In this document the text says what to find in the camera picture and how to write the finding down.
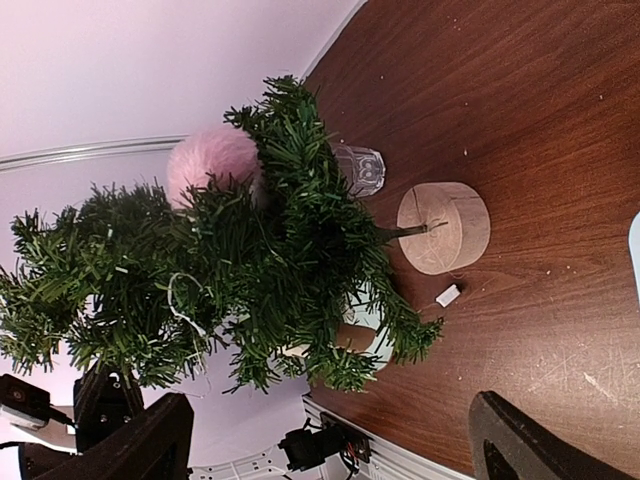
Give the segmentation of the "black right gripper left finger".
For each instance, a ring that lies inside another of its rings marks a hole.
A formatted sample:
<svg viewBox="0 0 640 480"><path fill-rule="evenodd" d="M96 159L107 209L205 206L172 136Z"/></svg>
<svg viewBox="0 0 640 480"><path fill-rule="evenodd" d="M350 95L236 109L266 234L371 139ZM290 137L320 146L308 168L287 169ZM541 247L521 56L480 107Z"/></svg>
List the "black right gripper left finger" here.
<svg viewBox="0 0 640 480"><path fill-rule="evenodd" d="M187 479L194 412L169 393L81 455L24 447L26 479Z"/></svg>

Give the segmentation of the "blue plastic basket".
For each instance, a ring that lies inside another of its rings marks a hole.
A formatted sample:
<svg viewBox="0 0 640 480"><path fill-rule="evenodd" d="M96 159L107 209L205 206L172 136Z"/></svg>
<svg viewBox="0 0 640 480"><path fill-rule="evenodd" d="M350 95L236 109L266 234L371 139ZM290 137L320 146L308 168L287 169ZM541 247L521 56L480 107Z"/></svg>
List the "blue plastic basket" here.
<svg viewBox="0 0 640 480"><path fill-rule="evenodd" d="M637 213L631 222L628 234L628 248L637 297L640 298L640 213Z"/></svg>

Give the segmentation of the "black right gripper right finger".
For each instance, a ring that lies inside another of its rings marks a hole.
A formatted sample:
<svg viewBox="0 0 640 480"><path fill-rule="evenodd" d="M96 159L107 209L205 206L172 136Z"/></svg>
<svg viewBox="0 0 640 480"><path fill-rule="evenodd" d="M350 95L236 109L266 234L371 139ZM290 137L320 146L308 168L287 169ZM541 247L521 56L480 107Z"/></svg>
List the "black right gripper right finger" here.
<svg viewBox="0 0 640 480"><path fill-rule="evenodd" d="M631 476L564 442L494 391L469 409L477 479L629 479Z"/></svg>

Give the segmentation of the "beige burlap bow ornament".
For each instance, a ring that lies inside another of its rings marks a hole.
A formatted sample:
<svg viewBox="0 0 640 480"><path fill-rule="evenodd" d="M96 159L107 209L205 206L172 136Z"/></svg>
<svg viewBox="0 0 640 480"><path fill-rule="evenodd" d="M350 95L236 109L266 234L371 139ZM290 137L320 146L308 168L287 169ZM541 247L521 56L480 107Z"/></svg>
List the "beige burlap bow ornament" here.
<svg viewBox="0 0 640 480"><path fill-rule="evenodd" d="M364 353L374 342L376 330L368 326L341 323L333 340L322 340L319 345L343 349L353 353ZM310 345L290 346L283 350L287 357L306 358L312 350Z"/></svg>

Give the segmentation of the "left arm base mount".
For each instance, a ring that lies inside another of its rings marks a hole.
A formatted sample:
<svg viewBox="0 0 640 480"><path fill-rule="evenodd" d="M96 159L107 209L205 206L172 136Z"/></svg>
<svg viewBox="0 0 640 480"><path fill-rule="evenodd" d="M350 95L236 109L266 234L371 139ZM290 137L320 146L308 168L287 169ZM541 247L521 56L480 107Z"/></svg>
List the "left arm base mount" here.
<svg viewBox="0 0 640 480"><path fill-rule="evenodd" d="M277 447L286 455L290 471L319 467L337 455L351 477L372 456L366 434L327 412L320 413L318 424L307 419L301 428L287 432Z"/></svg>

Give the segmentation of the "pink pompom ornament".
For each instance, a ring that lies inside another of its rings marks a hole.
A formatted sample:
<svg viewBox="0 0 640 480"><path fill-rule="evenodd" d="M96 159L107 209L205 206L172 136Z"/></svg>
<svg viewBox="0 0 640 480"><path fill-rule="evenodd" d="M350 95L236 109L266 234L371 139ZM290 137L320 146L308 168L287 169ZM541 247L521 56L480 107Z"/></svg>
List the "pink pompom ornament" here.
<svg viewBox="0 0 640 480"><path fill-rule="evenodd" d="M167 198L174 210L184 208L188 188L207 187L215 179L220 187L231 180L249 181L249 190L259 207L266 207L262 163L258 148L247 132L229 125L193 134L171 151L167 164Z"/></svg>

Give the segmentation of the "small green christmas tree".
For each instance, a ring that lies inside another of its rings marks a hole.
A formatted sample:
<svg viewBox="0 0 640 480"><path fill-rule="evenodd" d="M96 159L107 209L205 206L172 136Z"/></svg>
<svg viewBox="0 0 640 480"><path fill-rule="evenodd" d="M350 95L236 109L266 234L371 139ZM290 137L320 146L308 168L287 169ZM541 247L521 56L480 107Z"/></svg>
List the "small green christmas tree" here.
<svg viewBox="0 0 640 480"><path fill-rule="evenodd" d="M66 346L76 368L113 366L168 387L222 347L233 351L237 387L303 376L361 392L374 360L319 343L335 338L362 284L382 307L392 359L428 356L444 322L424 321L396 290L386 247L444 220L378 226L349 192L315 95L292 76L265 86L224 120L257 145L266 207L249 181L212 179L189 187L177 210L168 190L143 184L95 188L52 221L37 211L13 219L18 261L1 274L1 353L16 372L51 368ZM303 344L306 358L283 354Z"/></svg>

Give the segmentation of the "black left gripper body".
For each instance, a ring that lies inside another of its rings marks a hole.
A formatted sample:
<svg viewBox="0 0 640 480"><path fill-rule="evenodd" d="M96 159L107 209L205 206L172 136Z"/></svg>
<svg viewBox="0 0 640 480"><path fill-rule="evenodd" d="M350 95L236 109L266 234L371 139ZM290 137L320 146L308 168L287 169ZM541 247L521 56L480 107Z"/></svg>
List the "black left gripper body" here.
<svg viewBox="0 0 640 480"><path fill-rule="evenodd" d="M116 368L97 364L74 382L73 400L78 453L98 445L144 411L137 382Z"/></svg>

